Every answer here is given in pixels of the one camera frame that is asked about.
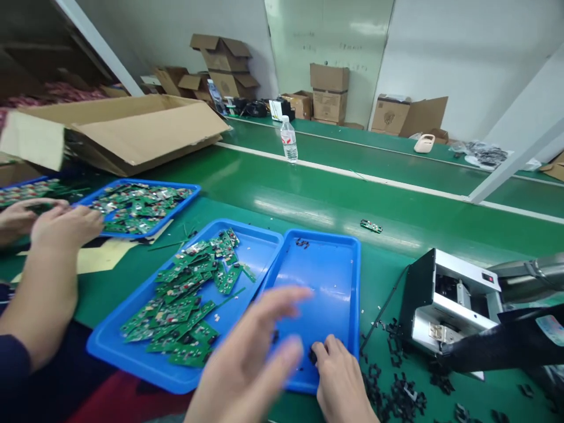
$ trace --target small circuit board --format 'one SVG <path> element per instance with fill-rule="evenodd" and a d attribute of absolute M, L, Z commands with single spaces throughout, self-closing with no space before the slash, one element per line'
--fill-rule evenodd
<path fill-rule="evenodd" d="M 146 234 L 157 226 L 178 204 L 190 197 L 188 188 L 122 183 L 104 190 L 92 204 L 104 214 L 104 231 Z"/>
<path fill-rule="evenodd" d="M 372 232 L 376 232 L 376 233 L 382 232 L 381 226 L 378 226 L 377 224 L 372 223 L 371 221 L 366 220 L 366 219 L 362 219 L 360 221 L 360 226 L 365 228 L 365 229 L 371 230 Z"/>
<path fill-rule="evenodd" d="M 76 182 L 67 184 L 58 178 L 10 187 L 0 190 L 0 212 L 19 201 L 42 197 L 67 200 L 72 204 L 83 197 L 82 192 L 88 190 L 90 190 L 90 187 L 85 187 L 84 185 L 80 187 Z M 41 214 L 50 208 L 48 205 L 39 204 L 28 209 L 36 214 Z"/>
<path fill-rule="evenodd" d="M 124 342 L 149 341 L 148 353 L 169 354 L 177 365 L 203 367 L 220 335 L 203 319 L 219 306 L 204 303 L 200 289 L 213 280 L 217 290 L 229 296 L 241 273 L 256 281 L 250 267 L 237 261 L 239 243 L 228 229 L 180 250 L 169 268 L 157 274 L 155 296 L 121 326 Z"/>

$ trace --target black cable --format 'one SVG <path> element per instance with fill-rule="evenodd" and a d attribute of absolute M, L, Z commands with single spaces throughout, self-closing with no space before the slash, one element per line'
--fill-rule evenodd
<path fill-rule="evenodd" d="M 384 306 L 380 309 L 380 312 L 378 313 L 378 316 L 376 317 L 376 319 L 374 320 L 374 322 L 372 322 L 372 327 L 370 328 L 370 330 L 368 331 L 368 335 L 366 335 L 366 338 L 364 339 L 364 342 L 362 343 L 361 347 L 360 347 L 360 352 L 362 352 L 362 350 L 364 349 L 364 347 L 366 346 L 366 343 L 368 342 L 368 339 L 370 338 L 370 335 L 372 334 L 372 331 L 374 331 L 374 328 L 376 326 L 378 326 L 378 320 L 380 320 L 380 317 L 382 317 L 382 314 L 384 313 L 384 310 L 386 309 L 386 307 L 388 307 L 388 304 L 390 303 L 390 300 L 392 299 L 392 296 L 394 295 L 394 292 L 396 291 L 396 289 L 398 288 L 398 285 L 401 282 L 401 279 L 404 276 L 404 273 L 407 269 L 409 269 L 411 265 L 408 264 L 407 266 L 405 266 L 405 268 L 401 271 L 401 274 L 399 274 L 398 280 L 395 282 L 394 287 L 392 288 L 392 292 L 390 292 L 390 294 L 388 295 L 388 299 L 386 300 L 386 302 L 384 303 Z"/>

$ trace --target white metal frame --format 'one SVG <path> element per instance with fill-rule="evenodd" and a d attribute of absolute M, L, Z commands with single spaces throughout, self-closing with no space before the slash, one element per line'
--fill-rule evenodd
<path fill-rule="evenodd" d="M 75 24 L 76 28 L 90 43 L 92 48 L 100 55 L 102 60 L 120 80 L 125 89 L 135 97 L 145 95 L 125 66 L 121 63 L 108 43 L 100 35 L 88 16 L 82 11 L 75 0 L 55 0 L 65 15 Z"/>
<path fill-rule="evenodd" d="M 537 141 L 530 144 L 527 148 L 510 155 L 484 182 L 476 187 L 468 196 L 468 201 L 478 204 L 485 200 L 500 185 L 513 176 L 515 172 L 523 167 L 535 154 L 540 152 L 556 137 L 564 133 L 564 117 L 556 122 L 546 131 Z"/>

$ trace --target hand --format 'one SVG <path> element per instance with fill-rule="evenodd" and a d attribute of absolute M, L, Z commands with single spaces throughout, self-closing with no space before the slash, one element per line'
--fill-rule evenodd
<path fill-rule="evenodd" d="M 327 423 L 379 423 L 366 396 L 358 361 L 333 335 L 311 346 L 317 356 L 317 401 Z"/>
<path fill-rule="evenodd" d="M 259 423 L 304 350 L 298 337 L 288 337 L 266 361 L 274 325 L 298 316 L 297 301 L 308 288 L 285 287 L 265 293 L 241 318 L 223 345 L 210 357 L 184 421 L 186 423 Z"/>
<path fill-rule="evenodd" d="M 31 246 L 65 251 L 79 250 L 104 228 L 104 218 L 97 210 L 78 206 L 71 211 L 54 207 L 39 216 L 31 231 Z"/>
<path fill-rule="evenodd" d="M 49 198 L 38 198 L 23 200 L 12 204 L 0 213 L 0 246 L 6 246 L 16 242 L 22 236 L 31 232 L 31 228 L 37 220 L 37 214 L 28 210 L 27 207 L 38 204 L 51 204 L 67 208 L 69 203 L 65 200 Z"/>

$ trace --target dark sleeve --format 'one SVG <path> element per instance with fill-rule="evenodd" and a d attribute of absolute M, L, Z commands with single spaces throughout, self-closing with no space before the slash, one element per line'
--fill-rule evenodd
<path fill-rule="evenodd" d="M 31 372 L 28 350 L 12 335 L 0 335 L 0 397 L 13 398 Z"/>

